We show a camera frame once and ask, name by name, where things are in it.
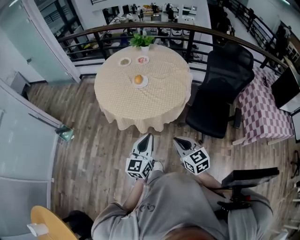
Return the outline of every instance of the gray t-shirt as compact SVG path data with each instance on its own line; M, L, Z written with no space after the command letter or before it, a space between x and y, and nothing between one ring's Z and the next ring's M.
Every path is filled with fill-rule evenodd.
M198 226L217 240L254 240L262 238L271 222L269 201L249 189L243 193L255 200L251 208L231 211L227 224L214 213L224 198L193 177L155 171L148 183L130 214L117 203L108 205L92 227L94 240L159 240L184 226Z

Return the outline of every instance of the round table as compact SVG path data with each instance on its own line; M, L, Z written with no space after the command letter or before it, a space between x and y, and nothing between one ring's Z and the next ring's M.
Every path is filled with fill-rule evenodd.
M34 206L30 218L32 223L43 223L48 227L49 233L39 236L39 240L78 240L71 229L47 208Z
M142 55L130 46L109 57L97 73L95 94L107 120L116 119L120 130L136 125L141 133L149 127L160 132L164 123L174 121L182 112L190 98L193 76L184 59L170 48L151 45L149 63L138 65L136 59ZM118 65L123 57L131 59L129 66ZM148 77L146 87L133 86L138 74Z

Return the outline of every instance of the plate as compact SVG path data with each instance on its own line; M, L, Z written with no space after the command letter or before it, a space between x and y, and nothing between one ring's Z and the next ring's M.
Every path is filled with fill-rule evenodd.
M125 65L121 65L121 62L122 62L124 59L127 59L129 62L128 62L127 64L125 64ZM118 62L118 65L119 65L120 67L127 67L130 63L131 63L131 58L121 58L121 59L119 60L119 62Z
M140 58L144 58L146 61L144 61L143 63L140 63L139 62ZM142 55L142 56L138 56L135 61L136 61L137 65L145 65L150 61L150 58L148 56Z
M141 84L136 84L135 83L135 78L132 79L132 84L135 88L144 88L148 85L148 77L147 76L144 76L142 75L142 83Z

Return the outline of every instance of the floor plank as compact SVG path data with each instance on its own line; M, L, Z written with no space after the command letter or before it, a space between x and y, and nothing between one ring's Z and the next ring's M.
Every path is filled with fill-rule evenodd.
M100 111L92 83L50 86L32 85L30 101L74 129L71 142L59 141L53 167L52 210L66 217L71 210L83 210L94 219L112 201L124 202L132 180L124 168L133 143L142 134L135 126L119 131L116 122L109 124ZM162 132L150 128L155 139L155 158L167 172L186 172L180 165L173 147L175 136L188 136L196 140L201 134L189 126L178 127L184 114ZM268 146L262 139L247 146L232 146L243 137L243 129L228 125L226 137L216 139L205 136L204 147L210 155L208 172L221 181L232 170L278 167L280 175L255 187L254 190L269 198L274 210L272 229L279 231L289 218L299 215L299 208L292 203L297 196L291 180L293 169L290 161L294 151L300 150L294 139L287 139Z

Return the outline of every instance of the beige tablecloth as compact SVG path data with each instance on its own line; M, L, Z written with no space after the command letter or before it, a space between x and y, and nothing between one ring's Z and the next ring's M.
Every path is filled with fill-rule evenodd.
M193 77L184 59L167 47L151 45L147 53L150 61L142 66L136 64L141 55L141 50L130 46L109 57L96 76L95 93L107 120L116 119L120 130L134 124L141 133L149 127L160 132L164 123L174 121L182 112ZM118 66L123 57L131 58L129 66ZM146 87L133 86L137 74L148 77Z

